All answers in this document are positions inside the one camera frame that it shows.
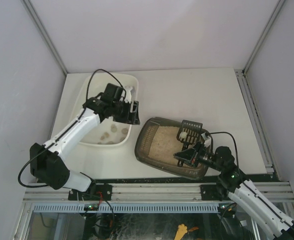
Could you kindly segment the black slotted litter scoop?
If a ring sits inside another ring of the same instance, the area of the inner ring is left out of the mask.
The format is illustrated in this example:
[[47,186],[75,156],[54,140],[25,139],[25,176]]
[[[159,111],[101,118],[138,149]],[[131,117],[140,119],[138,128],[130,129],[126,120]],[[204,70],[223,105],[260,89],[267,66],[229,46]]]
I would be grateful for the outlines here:
[[[184,151],[188,149],[189,146],[194,146],[201,137],[203,124],[200,122],[190,121],[190,120],[183,120],[181,122],[181,126],[178,130],[178,133],[176,135],[176,139],[182,143],[182,149],[181,151]],[[187,137],[185,140],[179,139],[179,135],[181,132],[186,132]]]

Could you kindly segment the white plastic bin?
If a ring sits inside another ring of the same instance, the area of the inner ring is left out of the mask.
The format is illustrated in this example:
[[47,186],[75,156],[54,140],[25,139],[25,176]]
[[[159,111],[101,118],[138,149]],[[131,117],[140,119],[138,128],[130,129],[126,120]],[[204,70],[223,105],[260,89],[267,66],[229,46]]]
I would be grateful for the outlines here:
[[98,115],[98,125],[80,140],[87,146],[119,146],[129,137],[132,125],[139,125],[138,80],[123,73],[96,72],[89,76],[76,100],[71,119],[83,107]]

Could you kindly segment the dark translucent litter box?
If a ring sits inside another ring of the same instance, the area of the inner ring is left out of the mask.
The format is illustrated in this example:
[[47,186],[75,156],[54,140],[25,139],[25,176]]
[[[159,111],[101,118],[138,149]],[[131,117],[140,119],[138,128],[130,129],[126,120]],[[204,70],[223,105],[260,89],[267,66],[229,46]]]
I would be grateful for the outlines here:
[[174,154],[183,148],[183,143],[177,140],[180,127],[181,123],[175,120],[162,117],[148,119],[138,135],[134,149],[135,157],[139,162],[155,169],[199,180],[206,175],[207,166],[178,166],[178,160],[174,158]]

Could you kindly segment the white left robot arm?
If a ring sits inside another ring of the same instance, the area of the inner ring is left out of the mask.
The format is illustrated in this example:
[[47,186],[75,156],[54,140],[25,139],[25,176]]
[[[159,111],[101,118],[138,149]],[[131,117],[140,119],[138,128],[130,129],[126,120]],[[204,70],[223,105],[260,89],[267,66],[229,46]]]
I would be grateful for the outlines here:
[[80,113],[56,136],[30,147],[30,173],[54,190],[61,188],[86,192],[94,181],[68,169],[65,159],[80,140],[104,120],[112,118],[122,124],[139,125],[139,102],[127,100],[122,86],[108,83],[103,92],[87,98]]

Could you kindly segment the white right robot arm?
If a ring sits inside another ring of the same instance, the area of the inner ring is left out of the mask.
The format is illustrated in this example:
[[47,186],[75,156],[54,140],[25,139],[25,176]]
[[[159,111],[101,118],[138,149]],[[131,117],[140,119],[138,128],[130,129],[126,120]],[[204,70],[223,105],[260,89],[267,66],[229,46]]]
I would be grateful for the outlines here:
[[229,147],[220,146],[212,153],[197,142],[173,156],[190,167],[202,164],[220,172],[216,182],[220,197],[229,198],[245,210],[269,238],[294,240],[294,219],[270,202],[238,168]]

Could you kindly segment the yellow paw shaped object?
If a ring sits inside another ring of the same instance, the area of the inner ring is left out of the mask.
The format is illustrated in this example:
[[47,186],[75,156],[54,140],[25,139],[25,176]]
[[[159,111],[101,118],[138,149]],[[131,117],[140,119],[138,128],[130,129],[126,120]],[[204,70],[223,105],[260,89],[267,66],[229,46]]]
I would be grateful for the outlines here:
[[177,227],[177,231],[174,237],[174,240],[182,240],[182,238],[185,236],[185,234],[188,232],[188,227],[184,224],[180,224]]

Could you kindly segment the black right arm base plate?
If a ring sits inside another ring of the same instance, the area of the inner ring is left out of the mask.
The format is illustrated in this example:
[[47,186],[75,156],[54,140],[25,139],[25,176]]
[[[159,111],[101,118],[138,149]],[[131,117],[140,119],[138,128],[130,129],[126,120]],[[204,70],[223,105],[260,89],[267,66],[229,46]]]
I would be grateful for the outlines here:
[[202,184],[200,193],[203,201],[225,201],[229,199],[227,190],[222,185]]

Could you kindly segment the aluminium front frame rail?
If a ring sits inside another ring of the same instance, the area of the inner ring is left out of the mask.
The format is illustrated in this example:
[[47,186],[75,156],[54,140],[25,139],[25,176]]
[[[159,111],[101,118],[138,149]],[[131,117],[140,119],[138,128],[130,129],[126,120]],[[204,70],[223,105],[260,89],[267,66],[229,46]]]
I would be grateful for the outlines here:
[[[201,185],[214,183],[108,183],[112,185],[111,202],[205,202]],[[294,194],[288,182],[258,182],[255,189],[272,202],[294,202]],[[24,202],[68,201],[68,189],[53,190],[49,187],[26,190]]]

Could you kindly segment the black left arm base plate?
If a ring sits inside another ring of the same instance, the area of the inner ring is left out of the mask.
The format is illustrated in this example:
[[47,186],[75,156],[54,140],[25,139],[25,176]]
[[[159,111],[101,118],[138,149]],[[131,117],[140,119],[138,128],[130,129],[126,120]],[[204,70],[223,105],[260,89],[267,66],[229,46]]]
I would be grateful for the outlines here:
[[93,183],[88,190],[81,192],[72,189],[68,194],[69,201],[98,201],[112,198],[113,186],[107,183]]

